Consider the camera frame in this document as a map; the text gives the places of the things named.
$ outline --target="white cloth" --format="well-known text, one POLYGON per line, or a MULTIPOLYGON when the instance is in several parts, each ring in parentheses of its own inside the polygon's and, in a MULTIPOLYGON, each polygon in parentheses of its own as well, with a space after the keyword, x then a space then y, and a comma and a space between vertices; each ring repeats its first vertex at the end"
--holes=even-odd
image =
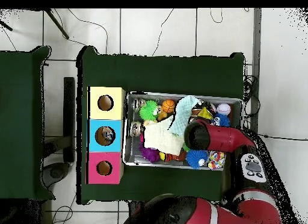
POLYGON ((156 148, 163 153, 179 156, 184 139, 168 130, 172 120, 173 116, 170 116, 161 122, 145 126, 144 147, 156 148))

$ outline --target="towel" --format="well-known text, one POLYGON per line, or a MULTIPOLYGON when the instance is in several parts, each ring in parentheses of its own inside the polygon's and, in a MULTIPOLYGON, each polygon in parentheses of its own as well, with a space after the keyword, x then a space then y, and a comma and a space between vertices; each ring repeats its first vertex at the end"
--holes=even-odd
POLYGON ((188 124, 188 120, 191 115, 191 109, 196 104, 201 104, 201 102, 194 96, 186 96, 177 103, 174 121, 169 128, 170 132, 177 134, 180 137, 184 137, 184 130, 188 124))
POLYGON ((184 139, 172 134, 168 127, 173 116, 158 123, 150 123, 144 127, 144 147, 155 148, 166 154, 180 155, 184 139))

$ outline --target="orange toy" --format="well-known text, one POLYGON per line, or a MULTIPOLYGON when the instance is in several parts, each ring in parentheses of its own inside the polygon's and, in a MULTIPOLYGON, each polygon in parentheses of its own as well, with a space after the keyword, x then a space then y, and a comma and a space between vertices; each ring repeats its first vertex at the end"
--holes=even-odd
POLYGON ((164 112, 172 113, 176 104, 174 103, 174 100, 167 99, 164 102, 162 102, 161 106, 162 106, 162 109, 164 110, 164 112))

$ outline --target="green table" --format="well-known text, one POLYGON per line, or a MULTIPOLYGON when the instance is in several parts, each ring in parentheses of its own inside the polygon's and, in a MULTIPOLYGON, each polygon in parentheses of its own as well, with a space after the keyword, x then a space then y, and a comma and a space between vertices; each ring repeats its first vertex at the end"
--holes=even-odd
POLYGON ((53 199, 40 182, 42 64, 49 47, 0 52, 0 198, 53 199))
MULTIPOLYGON (((80 117, 77 141, 87 144, 87 87, 122 87, 126 92, 144 91, 185 95, 240 98, 243 95, 241 53, 230 57, 139 57, 130 55, 97 55, 85 46, 77 57, 78 100, 80 117)), ((163 193, 198 196, 210 201, 221 199, 223 171, 167 169, 125 166, 119 185, 85 184, 86 146, 78 155, 78 200, 146 201, 163 193)))

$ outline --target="sorting box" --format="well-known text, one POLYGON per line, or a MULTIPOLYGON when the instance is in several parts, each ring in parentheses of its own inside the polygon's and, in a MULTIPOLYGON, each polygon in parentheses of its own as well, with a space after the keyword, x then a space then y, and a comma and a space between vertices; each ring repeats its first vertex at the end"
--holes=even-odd
POLYGON ((90 103, 88 184, 119 184, 123 176, 123 113, 125 91, 120 87, 88 87, 90 103))

